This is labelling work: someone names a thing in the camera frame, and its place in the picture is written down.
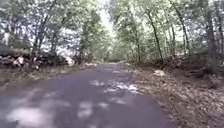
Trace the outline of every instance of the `thin tree trunk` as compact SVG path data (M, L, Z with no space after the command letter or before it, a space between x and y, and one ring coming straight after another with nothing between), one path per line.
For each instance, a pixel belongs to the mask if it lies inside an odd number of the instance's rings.
M174 27L173 27L173 23L171 23L171 30L172 30L172 34L173 34L173 40L172 40L172 51L173 51L173 57L176 56L176 35L175 35L175 30L174 30Z
M213 27L213 21L212 21L212 10L209 8L209 2L206 1L206 7L205 7L205 19L207 22L206 25L206 32L208 37L208 46L209 46L209 53L210 53L210 65L212 68L213 73L217 73L218 68L218 60L216 56L217 52L217 46L215 44L215 35L214 35L214 27Z
M221 53L223 55L224 54L224 36L223 36L222 17L220 16L220 11L218 8L219 3L214 2L214 4L215 4L216 17L218 19L218 29L219 29L220 39L221 39Z
M161 47L160 47L160 41L159 41L159 37L158 37L158 34L157 34L157 29L156 29L156 26L155 26L155 24L153 22L153 19L151 17L150 11L148 9L146 9L146 14L149 18L150 24L153 27L154 36L155 36L155 39L156 39L156 45L157 45L157 49L158 49L158 52L159 52L159 55L160 55L160 59L163 60L163 55L162 55L162 50L161 50Z
M54 6L56 5L57 0L54 0L48 10L48 12L50 12ZM32 53L35 53L38 50L38 45L42 44L43 38L44 38L44 30L45 30L45 26L47 21L50 19L50 15L46 15L46 17L44 18L44 20L41 20L41 23L39 25L38 28L38 33L37 36L35 38L34 44L33 44L33 49L32 49Z
M185 26L185 21L184 21L184 18L181 14L181 12L179 11L179 9L177 8L177 6L175 5L175 3L173 3L171 0L169 0L170 4L173 6L174 10L176 11L177 13L177 16L180 20L180 23L182 25L182 29L183 29L183 33L184 33L184 38L185 38L185 41L186 41L186 49L188 50L189 53L191 53L191 50L190 50L190 41L189 41L189 37L188 37L188 34L187 34L187 29L186 29L186 26Z

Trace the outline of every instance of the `fallen leaves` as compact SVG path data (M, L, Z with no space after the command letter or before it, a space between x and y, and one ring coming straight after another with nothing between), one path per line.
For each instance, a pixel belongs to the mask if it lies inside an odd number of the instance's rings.
M224 127L224 90L201 88L196 79L180 79L161 70L133 69L133 80L155 97L183 128Z

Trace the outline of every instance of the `log pile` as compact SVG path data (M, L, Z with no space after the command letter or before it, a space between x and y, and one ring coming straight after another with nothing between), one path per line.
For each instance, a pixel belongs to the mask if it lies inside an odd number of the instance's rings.
M27 50L16 50L0 46L1 68L28 67L39 69L48 66L62 66L66 64L66 59L59 55L52 55L50 53L33 55Z

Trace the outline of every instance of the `asphalt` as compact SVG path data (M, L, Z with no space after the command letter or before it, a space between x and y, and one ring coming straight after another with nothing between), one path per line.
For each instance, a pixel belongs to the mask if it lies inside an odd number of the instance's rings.
M0 94L0 128L177 128L118 64Z

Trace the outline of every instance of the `dirt roadside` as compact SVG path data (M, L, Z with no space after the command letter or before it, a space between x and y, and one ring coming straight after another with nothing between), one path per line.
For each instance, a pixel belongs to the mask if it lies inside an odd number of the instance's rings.
M224 128L224 88L207 89L205 80L155 68L125 66L135 84L153 96L180 128Z

